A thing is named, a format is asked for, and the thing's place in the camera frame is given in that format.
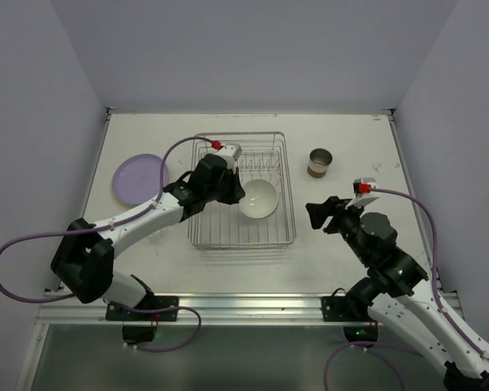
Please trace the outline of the white bowl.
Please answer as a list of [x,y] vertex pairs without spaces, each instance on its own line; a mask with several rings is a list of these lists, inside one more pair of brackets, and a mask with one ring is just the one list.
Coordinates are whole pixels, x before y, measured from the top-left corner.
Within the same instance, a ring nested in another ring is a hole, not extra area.
[[271,216],[279,203],[275,187],[264,179],[254,179],[244,186],[244,197],[240,200],[239,210],[246,217],[259,220]]

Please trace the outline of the brown white cup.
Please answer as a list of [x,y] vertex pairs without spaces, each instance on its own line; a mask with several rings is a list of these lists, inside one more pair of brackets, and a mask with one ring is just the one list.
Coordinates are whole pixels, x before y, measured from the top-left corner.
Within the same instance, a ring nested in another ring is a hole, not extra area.
[[313,178],[322,178],[333,162],[333,155],[326,149],[316,148],[309,154],[307,173]]

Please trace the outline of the purple plate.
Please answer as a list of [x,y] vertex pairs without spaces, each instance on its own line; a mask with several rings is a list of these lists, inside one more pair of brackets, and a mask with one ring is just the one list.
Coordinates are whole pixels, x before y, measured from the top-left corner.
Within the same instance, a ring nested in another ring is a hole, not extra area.
[[148,200],[170,179],[168,166],[153,154],[139,154],[125,160],[112,176],[111,188],[116,199]]

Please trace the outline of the small clear glass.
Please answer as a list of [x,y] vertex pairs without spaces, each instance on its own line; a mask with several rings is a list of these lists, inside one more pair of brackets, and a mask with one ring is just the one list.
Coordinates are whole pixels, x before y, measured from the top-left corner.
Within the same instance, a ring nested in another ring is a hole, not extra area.
[[164,239],[164,237],[166,236],[166,232],[167,232],[166,228],[160,229],[158,231],[151,233],[147,237],[147,239],[151,244],[157,245]]

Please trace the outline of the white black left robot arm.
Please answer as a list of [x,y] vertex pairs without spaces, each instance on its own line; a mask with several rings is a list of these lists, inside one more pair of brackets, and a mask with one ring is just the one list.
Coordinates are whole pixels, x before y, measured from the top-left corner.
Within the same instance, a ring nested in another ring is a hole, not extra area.
[[204,156],[195,169],[167,185],[155,198],[115,217],[91,224],[72,222],[51,262],[53,273],[87,304],[103,299],[141,310],[152,294],[139,278],[117,273],[113,264],[125,250],[150,234],[201,213],[211,202],[237,204],[245,195],[237,161],[227,145]]

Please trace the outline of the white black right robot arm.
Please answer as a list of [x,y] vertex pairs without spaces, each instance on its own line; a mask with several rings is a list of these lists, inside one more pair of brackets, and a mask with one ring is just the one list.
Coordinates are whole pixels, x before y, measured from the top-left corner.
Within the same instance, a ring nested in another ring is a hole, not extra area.
[[307,204],[313,229],[339,234],[367,269],[347,309],[388,327],[443,375],[447,390],[489,390],[489,343],[438,294],[432,275],[397,245],[397,231],[360,198]]

